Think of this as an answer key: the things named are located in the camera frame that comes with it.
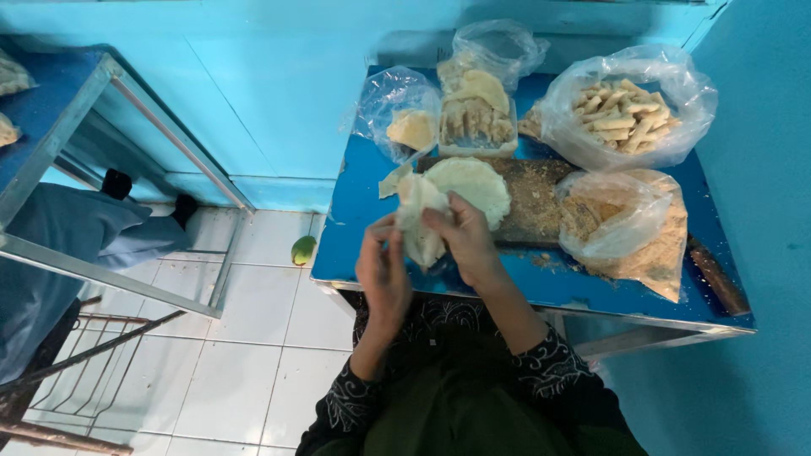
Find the person's left hand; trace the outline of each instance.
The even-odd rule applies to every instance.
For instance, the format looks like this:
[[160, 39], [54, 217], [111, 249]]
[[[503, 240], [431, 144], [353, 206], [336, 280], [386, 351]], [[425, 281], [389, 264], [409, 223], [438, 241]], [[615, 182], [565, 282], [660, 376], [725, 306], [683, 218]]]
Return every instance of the person's left hand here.
[[372, 329], [381, 337], [394, 339], [412, 295], [403, 259], [403, 235], [394, 226], [394, 213], [366, 228], [355, 274], [369, 303], [367, 331]]

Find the tiled floor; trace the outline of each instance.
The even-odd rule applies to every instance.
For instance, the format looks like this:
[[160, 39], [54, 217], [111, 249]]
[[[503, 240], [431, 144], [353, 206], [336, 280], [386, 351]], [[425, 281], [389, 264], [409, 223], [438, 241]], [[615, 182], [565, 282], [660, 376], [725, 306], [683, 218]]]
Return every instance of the tiled floor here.
[[[195, 249], [222, 249], [233, 223], [228, 209], [205, 209], [189, 223]], [[315, 418], [315, 403], [349, 358], [353, 317], [310, 281], [312, 261], [290, 263], [290, 248], [306, 234], [320, 236], [324, 216], [259, 211], [246, 226], [225, 288], [219, 321], [185, 315], [144, 336], [113, 406], [101, 413], [90, 436], [126, 443], [142, 456], [292, 456], [302, 432]], [[127, 271], [142, 282], [189, 299], [208, 302], [220, 265], [156, 260]], [[170, 313], [162, 303], [113, 290], [103, 292], [95, 312], [157, 318]], [[116, 334], [92, 327], [80, 339]], [[120, 330], [120, 326], [109, 326]], [[134, 344], [125, 347], [131, 352]], [[117, 385], [126, 365], [107, 376]], [[98, 362], [88, 366], [99, 372]], [[53, 397], [67, 396], [57, 383]], [[114, 389], [77, 389], [65, 407], [100, 410]], [[44, 396], [42, 389], [39, 396]], [[29, 411], [27, 419], [45, 419]], [[65, 421], [62, 428], [87, 428]], [[84, 456], [75, 451], [12, 443], [4, 456]]]

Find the blue fabric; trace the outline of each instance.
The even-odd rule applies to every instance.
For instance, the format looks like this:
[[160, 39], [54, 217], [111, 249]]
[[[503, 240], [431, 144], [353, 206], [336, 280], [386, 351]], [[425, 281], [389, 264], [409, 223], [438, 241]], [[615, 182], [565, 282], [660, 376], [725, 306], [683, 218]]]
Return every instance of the blue fabric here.
[[186, 232], [172, 217], [150, 217], [122, 231], [99, 252], [96, 264], [111, 270], [126, 269], [190, 246]]
[[[188, 247], [186, 234], [174, 219], [150, 217], [150, 213], [150, 208], [98, 191], [40, 183], [6, 232], [80, 260], [120, 269]], [[149, 236], [154, 236], [152, 245]], [[25, 369], [82, 284], [0, 258], [0, 384], [14, 380]]]

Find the blue wall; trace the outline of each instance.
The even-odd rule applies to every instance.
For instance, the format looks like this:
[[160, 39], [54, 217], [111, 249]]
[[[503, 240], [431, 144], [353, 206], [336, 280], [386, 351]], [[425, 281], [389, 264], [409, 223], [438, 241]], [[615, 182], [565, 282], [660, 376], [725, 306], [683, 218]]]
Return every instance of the blue wall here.
[[[106, 43], [219, 161], [259, 208], [329, 204], [367, 64], [436, 65], [453, 30], [481, 19], [520, 20], [552, 42], [539, 70], [628, 45], [692, 49], [722, 8], [653, 2], [540, 0], [267, 0], [0, 4], [0, 33], [29, 50]], [[126, 104], [97, 110], [168, 171], [189, 163]], [[197, 186], [196, 181], [190, 185]]]
[[603, 361], [651, 454], [811, 454], [810, 24], [805, 0], [740, 0], [693, 52], [720, 93], [696, 149], [759, 332]]

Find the foot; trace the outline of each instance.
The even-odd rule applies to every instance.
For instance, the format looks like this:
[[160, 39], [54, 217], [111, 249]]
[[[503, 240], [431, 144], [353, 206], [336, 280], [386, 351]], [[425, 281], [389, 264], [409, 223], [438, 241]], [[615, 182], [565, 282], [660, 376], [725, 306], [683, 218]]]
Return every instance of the foot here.
[[132, 190], [132, 179], [130, 176], [116, 171], [113, 168], [107, 170], [104, 182], [101, 183], [101, 192], [106, 193], [115, 200], [123, 201]]
[[189, 195], [180, 195], [174, 202], [174, 212], [171, 217], [178, 222], [183, 231], [186, 230], [186, 222], [197, 210], [197, 201]]

